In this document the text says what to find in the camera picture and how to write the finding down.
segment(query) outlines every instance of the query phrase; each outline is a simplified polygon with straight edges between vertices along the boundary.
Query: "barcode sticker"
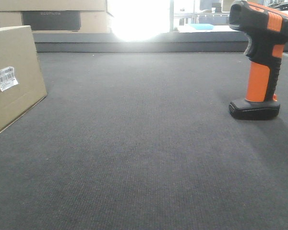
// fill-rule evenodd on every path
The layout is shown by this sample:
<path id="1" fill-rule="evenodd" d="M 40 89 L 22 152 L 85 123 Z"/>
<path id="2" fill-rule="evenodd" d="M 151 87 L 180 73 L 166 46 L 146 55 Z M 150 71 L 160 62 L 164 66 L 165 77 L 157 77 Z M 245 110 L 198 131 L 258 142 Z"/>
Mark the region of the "barcode sticker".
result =
<path id="1" fill-rule="evenodd" d="M 14 67 L 0 69 L 0 90 L 3 92 L 14 85 L 18 85 Z"/>

